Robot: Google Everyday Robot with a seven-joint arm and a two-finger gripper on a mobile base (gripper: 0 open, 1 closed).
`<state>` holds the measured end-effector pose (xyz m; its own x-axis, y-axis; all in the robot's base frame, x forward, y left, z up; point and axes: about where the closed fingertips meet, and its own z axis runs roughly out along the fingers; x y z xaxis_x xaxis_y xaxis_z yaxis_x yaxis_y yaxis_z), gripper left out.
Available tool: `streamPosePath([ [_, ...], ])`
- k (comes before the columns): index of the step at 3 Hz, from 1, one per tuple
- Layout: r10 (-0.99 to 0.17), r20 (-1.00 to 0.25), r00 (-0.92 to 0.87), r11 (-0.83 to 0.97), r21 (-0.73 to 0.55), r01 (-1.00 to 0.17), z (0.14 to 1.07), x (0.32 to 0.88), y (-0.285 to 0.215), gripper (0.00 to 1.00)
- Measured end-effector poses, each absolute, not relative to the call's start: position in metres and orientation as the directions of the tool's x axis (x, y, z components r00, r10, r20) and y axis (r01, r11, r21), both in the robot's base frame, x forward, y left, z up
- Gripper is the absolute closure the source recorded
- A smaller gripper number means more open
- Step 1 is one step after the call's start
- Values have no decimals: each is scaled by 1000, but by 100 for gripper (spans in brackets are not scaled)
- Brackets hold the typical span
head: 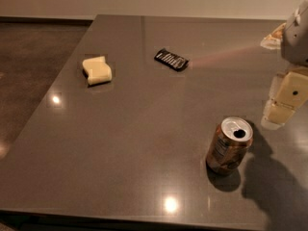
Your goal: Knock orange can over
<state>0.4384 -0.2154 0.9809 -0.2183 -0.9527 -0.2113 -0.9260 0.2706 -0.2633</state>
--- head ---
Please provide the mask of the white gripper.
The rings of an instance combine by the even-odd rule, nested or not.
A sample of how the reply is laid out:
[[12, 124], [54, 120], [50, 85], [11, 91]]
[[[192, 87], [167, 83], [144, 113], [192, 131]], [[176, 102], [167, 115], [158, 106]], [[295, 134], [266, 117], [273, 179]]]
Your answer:
[[[308, 65], [308, 0], [303, 0], [289, 17], [260, 45], [268, 50], [280, 50], [282, 57], [291, 64]], [[277, 130], [308, 100], [308, 69], [293, 68], [277, 73], [269, 89], [261, 125]]]

